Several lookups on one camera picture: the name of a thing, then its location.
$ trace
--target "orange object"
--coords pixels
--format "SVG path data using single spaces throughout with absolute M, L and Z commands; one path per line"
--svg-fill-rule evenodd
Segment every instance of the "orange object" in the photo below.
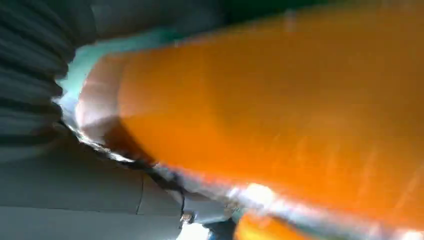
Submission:
M 154 160 L 424 230 L 423 11 L 310 10 L 108 56 L 83 94 L 108 59 L 125 59 L 108 86 L 119 90 L 111 115 Z
M 236 240 L 307 240 L 289 225 L 271 217 L 245 214 L 237 224 Z

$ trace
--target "orange fabric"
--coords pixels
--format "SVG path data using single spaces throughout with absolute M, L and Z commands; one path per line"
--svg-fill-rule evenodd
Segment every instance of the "orange fabric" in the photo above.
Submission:
M 236 240 L 308 240 L 286 223 L 271 217 L 245 214 L 237 224 Z
M 423 11 L 310 11 L 130 55 L 120 122 L 171 167 L 424 230 Z

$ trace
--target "gray surface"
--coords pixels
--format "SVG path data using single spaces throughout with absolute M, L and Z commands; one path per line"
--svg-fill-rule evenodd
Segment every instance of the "gray surface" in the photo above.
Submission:
M 198 193 L 184 193 L 184 199 L 177 191 L 168 191 L 181 204 L 184 201 L 184 212 L 194 214 L 194 223 L 210 224 L 223 222 L 231 217 L 231 212 L 226 211 L 226 206 Z
M 137 214 L 181 216 L 182 204 L 160 188 L 150 177 L 143 181 L 143 197 Z
M 95 156 L 67 157 L 2 164 L 0 206 L 136 214 L 142 197 L 140 173 Z
M 1 240 L 174 240 L 179 217 L 0 207 Z

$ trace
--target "orange tube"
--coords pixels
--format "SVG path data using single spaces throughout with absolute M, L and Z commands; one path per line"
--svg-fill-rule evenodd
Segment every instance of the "orange tube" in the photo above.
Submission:
M 424 230 L 423 11 L 312 10 L 126 55 L 120 124 L 173 168 Z

